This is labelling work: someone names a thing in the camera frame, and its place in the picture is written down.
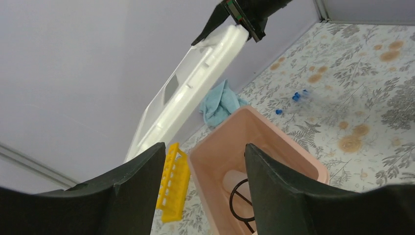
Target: patterned table surface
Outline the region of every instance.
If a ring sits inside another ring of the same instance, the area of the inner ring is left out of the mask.
[[[317,23],[240,95],[319,159],[332,186],[362,192],[413,183],[414,47],[415,26]],[[325,102],[275,114],[304,88]],[[202,127],[181,148],[188,152],[209,132]],[[162,224],[160,216],[153,235],[211,234],[192,179],[183,220]]]

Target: yellow basket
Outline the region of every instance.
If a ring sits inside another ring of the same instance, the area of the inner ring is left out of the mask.
[[[156,209],[163,211],[163,223],[182,219],[184,199],[189,185],[190,169],[187,155],[179,149],[179,143],[172,144],[164,162],[163,176]]]

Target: blue cloth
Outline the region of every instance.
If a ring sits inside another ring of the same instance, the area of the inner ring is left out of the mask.
[[[239,107],[247,104],[229,88],[228,81],[225,80],[208,92],[199,112],[203,113],[206,125],[216,127]]]

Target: white plastic lid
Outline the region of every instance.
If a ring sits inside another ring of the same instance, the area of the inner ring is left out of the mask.
[[[220,75],[240,52],[248,31],[218,28],[192,46],[145,109],[125,162],[157,142],[169,143]]]

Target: pink bin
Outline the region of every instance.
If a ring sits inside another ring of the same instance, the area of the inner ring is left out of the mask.
[[[246,173],[244,152],[248,143],[305,176],[325,184],[329,182],[329,173],[323,164],[253,107],[243,106],[197,144],[188,157],[191,175],[214,234],[252,234],[243,222],[233,217],[230,194],[222,184],[230,170]],[[242,217],[253,216],[252,207],[242,199],[234,197],[233,204]],[[250,225],[256,231],[255,222]]]

